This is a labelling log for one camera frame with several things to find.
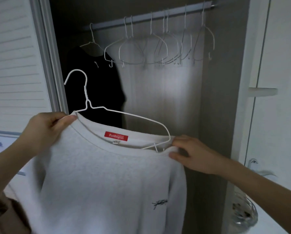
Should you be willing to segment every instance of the sweatshirt neckline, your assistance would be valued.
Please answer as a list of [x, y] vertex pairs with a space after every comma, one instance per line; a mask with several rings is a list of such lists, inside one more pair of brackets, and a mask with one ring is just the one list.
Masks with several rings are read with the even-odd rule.
[[126, 129], [121, 129], [113, 126], [106, 126], [102, 125], [96, 122], [92, 122], [88, 119], [86, 119], [84, 116], [82, 116], [79, 113], [76, 113], [75, 111], [71, 113], [71, 115], [76, 115], [77, 120], [75, 120], [71, 127], [77, 131], [78, 134], [80, 134], [83, 138], [85, 138], [88, 142], [95, 145], [96, 147], [108, 151], [110, 153], [125, 155], [125, 156], [168, 156], [168, 154], [172, 151], [175, 151], [176, 147], [171, 146], [163, 152], [156, 152], [155, 150], [150, 149], [136, 149], [136, 148], [128, 148], [123, 147], [115, 144], [111, 144], [103, 139], [101, 139], [99, 136], [95, 135], [93, 132], [91, 132], [88, 127], [95, 127], [100, 126], [104, 127], [107, 131], [116, 131], [116, 133], [119, 134], [129, 134], [130, 136], [138, 136], [140, 140], [142, 140], [142, 137], [146, 137], [147, 139], [153, 138], [153, 143], [159, 143], [159, 141], [164, 141], [168, 139], [168, 136], [160, 136], [160, 135], [153, 135], [153, 134], [146, 134], [146, 133], [140, 133], [135, 131], [130, 131]]

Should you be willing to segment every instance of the red clothing label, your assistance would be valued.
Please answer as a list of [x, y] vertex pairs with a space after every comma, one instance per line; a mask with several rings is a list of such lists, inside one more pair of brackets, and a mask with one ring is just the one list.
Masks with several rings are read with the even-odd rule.
[[105, 132], [104, 137], [128, 141], [128, 135], [121, 135], [121, 134], [116, 134], [116, 133], [112, 133], [108, 131]]

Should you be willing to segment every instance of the black shirt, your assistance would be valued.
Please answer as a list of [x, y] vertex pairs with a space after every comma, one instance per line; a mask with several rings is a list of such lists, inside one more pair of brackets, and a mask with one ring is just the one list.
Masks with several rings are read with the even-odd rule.
[[[112, 58], [105, 53], [108, 60]], [[74, 69], [83, 70], [87, 77], [87, 93], [93, 107], [105, 106], [107, 109], [121, 111], [125, 102], [125, 95], [121, 86], [117, 68], [109, 67], [111, 62], [104, 56], [90, 56], [81, 47], [75, 47], [67, 54], [67, 73]], [[80, 71], [73, 72], [65, 85], [65, 94], [69, 113], [86, 107], [85, 76]], [[122, 114], [109, 112], [105, 109], [88, 109], [80, 112], [90, 121], [104, 125], [122, 128]]]

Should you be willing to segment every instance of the closet rod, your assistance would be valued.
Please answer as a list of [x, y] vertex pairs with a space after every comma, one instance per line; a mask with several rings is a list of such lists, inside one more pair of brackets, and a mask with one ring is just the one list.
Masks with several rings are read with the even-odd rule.
[[[206, 1], [204, 3], [204, 9], [211, 9], [215, 5], [212, 3], [212, 1]], [[186, 7], [176, 7], [173, 9], [169, 9], [169, 16], [173, 15], [181, 15], [185, 13], [185, 10], [187, 13], [192, 13], [192, 12], [197, 12], [197, 11], [202, 11], [203, 10], [203, 2], [197, 3], [197, 4], [192, 4], [192, 5], [187, 5]], [[167, 9], [164, 11], [156, 11], [153, 12], [153, 19], [158, 19], [158, 18], [163, 18], [164, 15], [167, 15]], [[135, 15], [132, 17], [133, 23], [138, 23], [138, 22], [143, 22], [143, 21], [150, 21], [151, 20], [151, 13], [148, 14], [143, 14], [143, 15]], [[92, 24], [91, 28], [92, 30], [99, 30], [99, 29], [105, 29], [105, 28], [110, 28], [110, 27], [116, 27], [116, 26], [122, 26], [124, 25], [123, 19], [118, 19], [118, 20], [111, 20], [111, 21], [106, 21], [102, 23], [97, 23], [97, 24]], [[130, 23], [130, 16], [127, 17], [127, 22]], [[90, 27], [84, 26], [82, 28], [83, 31], [90, 31]]]

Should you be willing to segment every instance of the left hand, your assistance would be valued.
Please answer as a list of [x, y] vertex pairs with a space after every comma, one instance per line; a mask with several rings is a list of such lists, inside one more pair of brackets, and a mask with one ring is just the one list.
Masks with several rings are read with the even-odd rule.
[[29, 120], [15, 144], [34, 157], [54, 144], [61, 132], [76, 119], [77, 116], [67, 116], [64, 112], [39, 113]]

